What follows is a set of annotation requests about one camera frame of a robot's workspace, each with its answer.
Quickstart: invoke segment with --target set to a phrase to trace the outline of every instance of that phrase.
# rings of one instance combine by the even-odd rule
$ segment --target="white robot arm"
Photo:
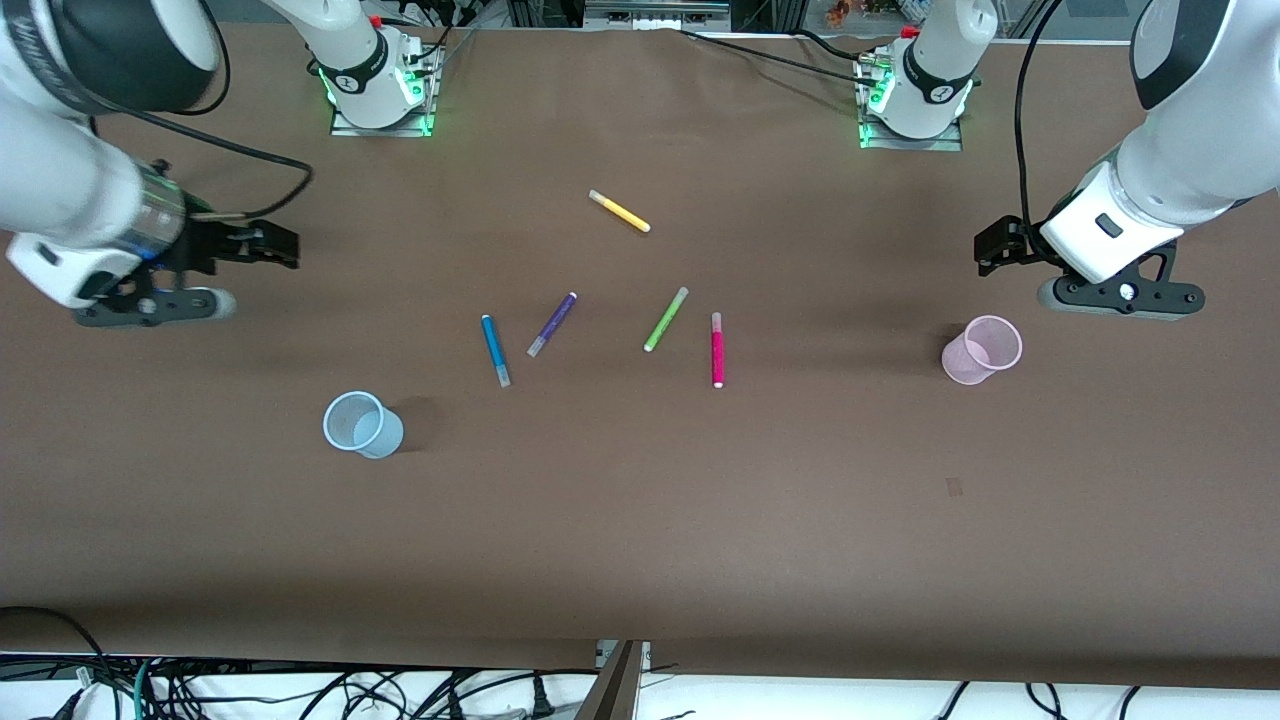
[[[998,24],[992,0],[937,0],[918,37],[888,46],[891,72],[868,110],[902,137],[942,135],[964,111],[973,72]]]
[[[1280,186],[1280,3],[1153,0],[1130,47],[1146,122],[1027,233],[1005,218],[975,238],[979,274],[1048,260],[1055,310],[1178,319],[1203,306],[1169,282],[1175,241]],[[1156,281],[1138,264],[1156,258]]]
[[[302,35],[343,118],[361,128],[399,122],[424,102],[422,41],[375,28],[358,0],[262,0]]]
[[[396,123],[422,102],[421,41],[375,29],[358,0],[265,0],[303,35],[330,100],[355,126]],[[297,236],[264,220],[198,219],[210,210],[161,172],[95,137],[87,118],[114,108],[182,110],[218,70],[200,0],[0,0],[0,228],[6,256],[87,325],[219,319],[225,291],[182,287],[215,260],[297,266]],[[415,83],[419,92],[413,92]],[[170,270],[173,290],[151,274]]]

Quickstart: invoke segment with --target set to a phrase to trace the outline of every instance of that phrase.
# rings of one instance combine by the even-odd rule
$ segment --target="metal frame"
[[[632,720],[644,671],[644,643],[622,641],[609,653],[604,670],[591,683],[573,720]]]

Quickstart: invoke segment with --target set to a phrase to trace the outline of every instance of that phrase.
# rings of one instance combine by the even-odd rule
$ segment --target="black cable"
[[[1124,700],[1120,701],[1120,716],[1116,720],[1126,720],[1129,717],[1129,703],[1133,702],[1133,696],[1138,694],[1142,685],[1134,685],[1129,688],[1129,692],[1124,693]]]
[[[959,685],[956,685],[955,692],[951,693],[951,701],[947,702],[947,706],[942,710],[942,714],[938,715],[938,720],[947,720],[948,717],[951,717],[951,712],[955,711],[956,703],[960,702],[960,696],[963,696],[966,689],[969,689],[969,680],[965,680]]]
[[[102,646],[97,644],[97,641],[93,639],[93,635],[84,629],[84,625],[81,625],[74,618],[67,615],[65,612],[59,612],[58,610],[52,610],[49,607],[37,607],[33,605],[8,605],[5,607],[0,607],[0,619],[3,619],[6,615],[9,616],[40,615],[44,618],[52,618],[55,620],[59,620],[69,625],[73,630],[76,630],[76,634],[78,634],[81,639],[83,639],[84,643],[88,644],[88,647],[93,651],[93,656],[97,659],[97,665],[99,667],[102,669],[104,674],[102,683],[111,688],[111,701],[113,705],[115,706],[115,720],[120,720],[120,702],[115,697],[115,692],[119,691],[120,688],[119,676],[108,664],[106,653],[102,652]]]
[[[1044,14],[1041,15],[1039,23],[1036,26],[1036,32],[1032,33],[1032,38],[1027,44],[1027,54],[1023,55],[1023,67],[1018,70],[1018,90],[1014,92],[1014,146],[1018,150],[1018,192],[1023,202],[1023,232],[1027,237],[1030,237],[1032,232],[1032,202],[1027,191],[1027,150],[1023,146],[1023,91],[1027,87],[1027,70],[1032,65],[1032,55],[1036,53],[1036,45],[1039,44],[1039,37],[1044,33],[1044,28],[1048,27],[1050,18],[1053,17],[1053,12],[1061,4],[1062,0],[1053,0],[1048,4]]]
[[[22,678],[31,678],[31,676],[35,676],[35,675],[47,675],[45,679],[46,680],[52,680],[58,675],[58,673],[60,673],[60,671],[63,671],[63,670],[65,670],[68,667],[72,667],[72,666],[67,665],[65,662],[58,662],[58,664],[54,664],[52,667],[41,667],[38,670],[26,670],[26,671],[22,671],[22,673],[14,673],[12,675],[0,675],[0,683],[3,683],[5,680],[19,680]]]
[[[209,9],[209,3],[206,0],[200,0],[200,6],[205,10],[205,17],[209,18],[209,24],[214,26],[214,32],[218,35],[218,49],[223,54],[223,90],[218,94],[218,97],[196,110],[174,110],[174,115],[205,115],[212,113],[227,100],[227,94],[232,88],[232,54],[227,51],[227,38],[223,37],[223,28],[214,19],[214,12]]]
[[[110,100],[106,100],[104,97],[97,97],[96,100],[99,102],[102,102],[104,105],[106,105],[111,110],[115,110],[116,113],[122,113],[122,114],[129,115],[131,118],[140,119],[140,120],[142,120],[145,123],[151,123],[151,124],[154,124],[156,127],[161,127],[161,128],[164,128],[166,131],[175,132],[178,135],[184,135],[184,136],[187,136],[187,137],[189,137],[192,140],[198,140],[201,142],[207,142],[209,145],[212,145],[215,147],[221,147],[223,150],[230,150],[232,152],[238,152],[241,155],[247,155],[247,156],[253,158],[256,160],[265,160],[268,163],[275,163],[276,165],[284,165],[287,168],[294,168],[297,170],[302,170],[303,176],[302,176],[302,179],[298,181],[298,184],[296,184],[293,187],[293,190],[291,190],[289,192],[287,192],[284,195],[284,197],[280,197],[275,202],[271,202],[270,205],[268,205],[265,208],[260,208],[257,210],[250,210],[250,211],[246,211],[246,213],[211,213],[211,215],[215,217],[216,219],[252,220],[252,219],[256,219],[256,218],[262,218],[262,217],[270,215],[271,213],[279,210],[280,208],[284,208],[289,202],[293,202],[293,200],[298,195],[302,195],[302,191],[306,190],[308,184],[311,184],[311,178],[315,176],[315,168],[312,168],[307,163],[303,163],[302,160],[294,160],[293,158],[287,158],[284,155],[276,155],[274,152],[268,152],[265,150],[257,150],[256,147],[248,147],[247,145],[241,145],[238,142],[232,142],[230,140],[223,140],[221,137],[218,137],[215,135],[209,135],[206,132],[201,132],[198,129],[178,124],[178,123],[175,123],[173,120],[169,120],[169,119],[165,119],[165,118],[161,118],[161,117],[157,117],[157,115],[152,115],[151,113],[143,113],[143,111],[140,111],[140,110],[131,110],[129,108],[124,108],[124,106],[118,105],[118,104],[115,104],[115,102],[113,102]]]
[[[855,55],[852,53],[845,53],[840,47],[836,47],[835,45],[827,42],[826,40],[823,40],[818,33],[809,32],[808,29],[804,29],[804,28],[796,28],[796,29],[788,32],[787,35],[794,35],[796,37],[808,37],[809,40],[817,42],[818,47],[822,47],[823,50],[826,50],[827,53],[829,53],[829,54],[832,54],[832,55],[835,55],[837,58],[841,58],[844,60],[852,60],[855,63],[858,61],[858,55]]]
[[[723,40],[716,40],[714,37],[698,35],[696,32],[689,32],[687,29],[677,29],[676,32],[678,32],[680,35],[686,35],[689,37],[692,37],[694,40],[701,40],[703,42],[710,42],[712,45],[719,45],[721,47],[728,47],[730,50],[737,50],[739,53],[746,53],[748,55],[755,55],[756,58],[764,58],[765,60],[773,60],[774,63],[782,63],[783,65],[791,65],[792,68],[800,68],[801,70],[809,70],[812,73],[818,73],[820,76],[845,79],[854,85],[865,85],[868,87],[876,85],[876,81],[873,81],[872,78],[846,76],[844,73],[836,73],[824,68],[806,65],[804,63],[797,63],[787,58],[780,58],[778,55],[769,55],[768,53],[760,53],[759,50],[753,50],[750,47],[744,47],[741,45],[733,45],[732,42],[724,42]]]
[[[1027,688],[1027,697],[1032,698],[1036,707],[1039,707],[1044,712],[1052,715],[1053,720],[1066,720],[1066,716],[1062,715],[1062,701],[1059,700],[1057,688],[1053,687],[1053,683],[1044,683],[1044,687],[1048,688],[1048,694],[1053,698],[1053,707],[1044,705],[1038,697],[1036,697],[1036,688],[1030,683],[1027,683],[1024,687]]]
[[[311,715],[311,711],[315,710],[317,705],[320,705],[320,701],[323,701],[325,696],[332,693],[333,691],[338,689],[340,685],[346,684],[352,675],[353,673],[343,673],[342,675],[334,678],[333,682],[330,682],[328,685],[321,688],[320,692],[317,692],[316,696],[311,698],[311,702],[308,702],[307,706],[302,710],[302,715],[298,715],[298,720],[307,720],[307,716]]]
[[[361,692],[361,694],[357,694],[357,696],[349,696],[348,694],[348,697],[347,697],[347,705],[346,705],[346,707],[342,711],[342,720],[348,720],[351,717],[351,715],[356,711],[356,708],[360,707],[360,703],[365,702],[366,700],[369,700],[371,702],[375,702],[375,703],[376,702],[381,702],[383,705],[390,705],[392,707],[398,708],[399,710],[399,715],[397,717],[399,720],[403,720],[403,717],[406,715],[408,715],[408,706],[407,706],[408,697],[404,694],[404,688],[402,688],[399,685],[399,683],[396,682],[396,675],[399,675],[399,674],[402,674],[402,673],[390,673],[388,675],[379,674],[380,680],[378,680],[376,683],[374,683],[374,685],[370,687],[370,688],[366,688],[366,687],[356,683],[356,687],[360,688],[362,692]],[[380,688],[380,687],[383,687],[384,684],[388,684],[388,683],[390,683],[392,687],[394,687],[397,691],[399,691],[401,702],[393,702],[390,698],[388,698],[387,696],[384,696],[384,694],[381,694],[381,693],[378,692],[378,688]]]
[[[518,675],[511,675],[508,678],[502,678],[500,680],[494,680],[492,683],[485,683],[483,685],[471,688],[470,691],[460,694],[457,697],[457,701],[462,702],[463,700],[466,700],[466,698],[468,698],[468,697],[471,697],[471,696],[474,696],[476,693],[483,693],[484,691],[488,691],[488,689],[492,689],[492,688],[497,688],[498,685],[506,685],[508,683],[516,683],[516,682],[520,682],[520,680],[529,680],[529,679],[532,679],[536,675],[541,675],[541,676],[545,678],[548,675],[599,675],[599,673],[596,673],[595,670],[548,670],[545,673],[535,670],[532,673],[521,673]],[[428,720],[436,720],[440,716],[440,714],[444,712],[448,708],[449,708],[448,706],[444,706],[440,710],[436,710],[435,712],[431,714],[431,716]]]
[[[449,31],[451,29],[453,29],[453,26],[444,26],[444,32],[440,33],[440,38],[436,40],[430,47],[428,47],[422,53],[420,53],[420,54],[413,55],[412,58],[410,58],[408,61],[410,63],[416,63],[416,61],[421,60],[422,58],[426,58],[431,53],[435,53],[436,50],[439,50],[440,46],[444,45],[444,41],[449,37]]]
[[[439,685],[435,687],[434,691],[431,691],[431,694],[426,696],[426,700],[422,701],[422,705],[417,706],[417,710],[415,710],[408,716],[408,720],[419,720],[419,717],[421,717],[424,712],[430,710],[430,707],[436,702],[439,702],[442,697],[445,697],[451,689],[457,689],[460,684],[470,680],[471,678],[479,674],[480,674],[479,670],[454,670],[448,678],[445,678],[443,683],[440,683]]]

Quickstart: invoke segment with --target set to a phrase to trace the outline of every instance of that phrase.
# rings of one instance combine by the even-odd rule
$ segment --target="cable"
[[[801,70],[809,70],[812,73],[818,73],[820,76],[845,79],[854,85],[865,85],[865,86],[876,85],[876,81],[873,81],[872,78],[846,76],[844,73],[836,73],[824,68],[806,65],[804,63],[797,63],[787,58],[780,58],[778,55],[769,55],[768,53],[760,53],[759,50],[753,50],[750,47],[744,47],[741,45],[733,45],[732,42],[724,42],[723,40],[716,40],[714,37],[698,35],[696,32],[689,32],[687,29],[677,29],[676,32],[678,32],[680,35],[692,37],[694,40],[701,40],[703,42],[710,42],[712,45],[719,45],[721,47],[728,47],[730,50],[737,50],[739,53],[746,53],[748,55],[755,55],[756,58],[764,58],[765,60],[773,60],[774,63],[782,63],[783,65],[791,65],[792,68],[800,68]]]
[[[494,680],[492,683],[485,683],[480,687],[471,688],[470,691],[460,694],[457,697],[457,702],[462,702],[463,700],[476,693],[483,693],[484,691],[497,688],[498,685],[506,685],[507,683],[516,683],[520,680],[529,680],[536,675],[541,675],[545,678],[547,675],[599,675],[599,673],[596,673],[595,670],[548,670],[545,673],[535,670],[532,673],[521,673],[518,675],[511,675],[508,678],[502,678],[500,680]],[[440,714],[448,708],[449,708],[448,706],[444,706],[436,710],[434,714],[431,714],[431,716],[428,720],[436,720],[440,716]]]
[[[192,140],[198,140],[201,142],[207,142],[209,145],[212,145],[215,147],[221,147],[223,150],[230,150],[232,152],[247,155],[256,160],[265,160],[268,163],[275,163],[276,165],[294,168],[297,170],[302,170],[303,173],[302,179],[298,181],[298,184],[293,186],[293,190],[287,192],[284,197],[280,197],[279,200],[271,202],[265,208],[260,208],[257,210],[248,210],[244,213],[196,213],[192,215],[193,220],[252,220],[256,218],[270,215],[271,213],[279,210],[280,208],[284,208],[289,202],[293,202],[293,200],[298,195],[302,195],[302,191],[306,190],[308,184],[311,184],[311,178],[315,177],[315,168],[312,168],[307,163],[303,163],[302,160],[294,160],[293,158],[276,155],[274,152],[268,152],[265,150],[257,150],[255,147],[248,147],[247,145],[232,142],[230,140],[223,140],[221,137],[209,135],[206,132],[201,132],[198,129],[189,128],[187,126],[178,124],[173,120],[152,115],[151,113],[131,110],[129,108],[124,108],[102,97],[99,97],[96,100],[99,102],[102,102],[111,110],[115,110],[116,113],[123,113],[125,115],[129,115],[131,118],[140,119],[145,123],[151,123],[166,131],[175,132],[178,135],[184,135]]]
[[[808,37],[809,40],[817,42],[818,47],[822,47],[823,50],[826,50],[827,53],[829,53],[829,54],[832,54],[832,55],[835,55],[837,58],[841,58],[844,60],[852,60],[855,63],[858,61],[858,55],[855,55],[852,53],[845,53],[840,47],[836,47],[835,45],[827,42],[826,40],[823,40],[818,33],[809,32],[808,29],[804,29],[804,28],[796,28],[796,29],[788,32],[787,35],[792,35],[792,36],[796,36],[796,37]]]
[[[259,705],[280,705],[282,702],[293,702],[296,700],[302,700],[305,697],[311,697],[320,691],[311,691],[308,693],[301,693],[289,697],[206,697],[193,694],[191,700],[198,702],[200,705],[215,705],[223,702],[256,702]]]
[[[1036,697],[1036,688],[1030,683],[1027,683],[1024,687],[1027,688],[1027,697],[1032,698],[1036,707],[1039,707],[1044,712],[1052,715],[1053,720],[1066,720],[1066,716],[1062,715],[1062,701],[1059,700],[1057,688],[1053,687],[1053,683],[1044,683],[1044,687],[1048,688],[1048,694],[1053,698],[1053,707],[1044,705],[1038,697]]]
[[[422,701],[422,705],[417,706],[417,710],[415,710],[408,716],[408,720],[417,720],[433,705],[439,702],[442,697],[447,696],[449,691],[456,691],[460,684],[470,680],[471,678],[479,674],[480,674],[479,670],[454,670],[448,678],[445,678],[443,683],[440,683],[439,685],[435,687],[434,691],[431,691],[431,694],[426,696],[426,700]]]
[[[151,660],[138,667],[138,676],[133,680],[133,720],[143,720],[142,716],[142,685],[147,680],[147,670],[151,669]]]
[[[1027,237],[1032,234],[1032,204],[1027,191],[1027,150],[1023,146],[1023,91],[1027,87],[1027,70],[1032,65],[1032,55],[1036,53],[1036,45],[1039,44],[1039,36],[1043,35],[1044,28],[1048,27],[1050,18],[1053,17],[1053,12],[1061,4],[1062,0],[1053,0],[1048,4],[1044,14],[1041,15],[1039,23],[1036,26],[1036,32],[1032,33],[1032,38],[1027,44],[1027,54],[1023,55],[1023,67],[1018,70],[1018,90],[1014,92],[1014,146],[1018,150],[1018,191],[1023,202],[1023,232]]]
[[[476,33],[476,28],[474,28],[474,27],[468,27],[468,28],[465,28],[465,29],[467,31],[467,36],[463,37],[458,42],[458,46],[453,49],[453,53],[449,53],[448,55],[444,56],[443,60],[440,60],[440,69],[442,70],[444,69],[444,65],[449,64],[449,60],[452,60],[458,53],[462,51],[462,46],[465,46],[467,44],[467,41],[471,40],[475,36],[475,33]]]
[[[311,702],[308,702],[302,710],[302,715],[298,715],[298,720],[307,720],[307,716],[311,715],[311,711],[315,710],[317,705],[320,705],[320,701],[333,691],[338,689],[338,687],[344,684],[352,675],[353,673],[343,673],[342,675],[334,678],[328,685],[320,688],[320,692],[317,692],[316,696],[311,698]]]
[[[754,13],[751,13],[751,17],[742,20],[742,26],[737,28],[737,32],[742,32],[746,28],[751,27],[751,23],[755,22],[755,18],[760,17],[760,13],[763,13],[764,9],[768,8],[769,5],[773,5],[773,0],[764,0],[764,3],[760,3],[760,6],[756,8]]]
[[[963,696],[966,689],[969,689],[969,680],[956,685],[955,692],[951,693],[951,701],[947,702],[947,706],[942,710],[942,715],[938,715],[938,720],[947,720],[951,717],[951,712],[955,711],[956,703],[960,702],[960,696]]]
[[[421,60],[422,58],[426,58],[431,53],[435,53],[436,50],[439,50],[440,46],[444,45],[444,41],[448,40],[451,29],[453,29],[453,26],[444,26],[444,32],[440,33],[440,38],[436,40],[435,42],[433,42],[431,46],[428,47],[426,50],[422,50],[420,54],[413,55],[412,58],[410,58],[408,61],[410,63],[416,63],[416,61]]]
[[[1120,701],[1120,715],[1116,720],[1126,720],[1129,717],[1129,703],[1133,702],[1133,696],[1138,694],[1142,685],[1134,685],[1129,688],[1129,692],[1124,693],[1124,700]]]
[[[209,24],[211,24],[214,27],[214,32],[218,33],[218,49],[223,54],[223,90],[209,105],[196,110],[174,110],[174,115],[192,117],[212,113],[219,105],[223,104],[223,100],[227,100],[227,94],[232,88],[232,54],[227,51],[227,38],[223,37],[223,28],[219,27],[218,20],[214,19],[214,12],[209,9],[209,3],[206,0],[200,0],[200,6],[205,10],[205,17],[209,18]]]
[[[59,612],[58,610],[51,610],[49,607],[37,607],[33,605],[8,605],[5,607],[0,607],[0,619],[3,619],[6,615],[10,616],[41,615],[45,618],[52,618],[55,620],[59,620],[69,625],[73,630],[76,630],[76,634],[78,634],[81,639],[83,639],[88,644],[88,647],[93,651],[93,656],[97,660],[97,665],[99,667],[102,669],[104,678],[101,679],[101,682],[111,688],[111,703],[115,706],[115,720],[120,720],[120,703],[115,698],[115,691],[119,689],[119,676],[115,674],[114,670],[111,670],[111,666],[108,664],[106,653],[102,652],[102,646],[97,644],[97,641],[93,639],[93,635],[91,635],[90,632],[84,629],[84,625],[81,625],[74,618],[72,618],[65,612]]]

